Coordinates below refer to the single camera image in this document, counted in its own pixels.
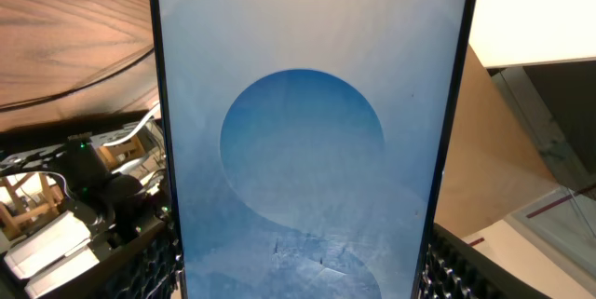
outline phone screen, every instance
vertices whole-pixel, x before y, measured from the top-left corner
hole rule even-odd
[[[470,1],[152,1],[189,297],[410,297]]]

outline blue circle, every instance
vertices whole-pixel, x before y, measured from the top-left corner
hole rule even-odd
[[[231,187],[275,221],[288,207],[325,211],[337,193],[364,192],[383,145],[379,119],[357,90],[333,75],[296,69],[268,75],[237,97],[223,121],[220,152]]]

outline wood grain surface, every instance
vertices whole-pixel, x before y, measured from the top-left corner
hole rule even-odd
[[[0,0],[0,104],[77,88],[153,44],[149,0]],[[155,59],[59,101],[0,114],[0,131],[74,116],[146,109]]]

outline white cable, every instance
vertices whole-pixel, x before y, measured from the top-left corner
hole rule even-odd
[[[123,137],[119,140],[104,143],[103,146],[119,145],[119,144],[122,144],[122,143],[130,140],[132,138],[132,136],[136,135],[136,133],[139,132],[139,130],[141,130],[142,126],[144,126],[145,123],[147,123],[147,121],[149,121],[149,118],[151,118],[151,116],[153,116],[153,114],[155,114],[158,109],[159,109],[159,103],[156,104],[155,106],[153,106],[153,108],[151,108],[151,110],[145,116],[142,117],[141,122],[139,122],[137,127],[135,127],[128,135],[126,135],[125,137]]]

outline black cable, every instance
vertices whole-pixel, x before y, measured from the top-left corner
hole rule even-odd
[[[73,95],[76,92],[79,92],[81,90],[85,90],[87,88],[91,88],[94,87],[96,85],[99,85],[100,83],[107,81],[109,79],[112,79],[118,75],[123,74],[124,72],[128,71],[129,69],[133,68],[134,66],[138,65],[141,61],[144,61],[147,57],[149,57],[152,53],[154,52],[154,49],[151,48],[150,50],[148,50],[147,52],[145,52],[141,57],[139,57],[137,60],[131,62],[130,64],[124,66],[123,68],[119,69],[118,71],[115,71],[114,73],[107,75],[101,79],[95,80],[93,82],[90,82],[84,86],[81,86],[79,88],[73,88],[73,89],[69,89],[66,90],[62,93],[57,93],[57,94],[53,94],[53,95],[48,95],[45,97],[41,97],[41,98],[34,98],[34,99],[28,99],[28,100],[22,100],[19,102],[10,102],[10,103],[5,103],[5,104],[0,104],[0,113],[6,113],[6,112],[12,112],[12,111],[16,111],[16,110],[20,110],[20,109],[24,109],[24,108],[29,108],[29,107],[34,107],[36,105],[39,104],[44,104],[44,103],[48,103],[48,102],[53,102],[62,98],[65,98],[67,96]]]

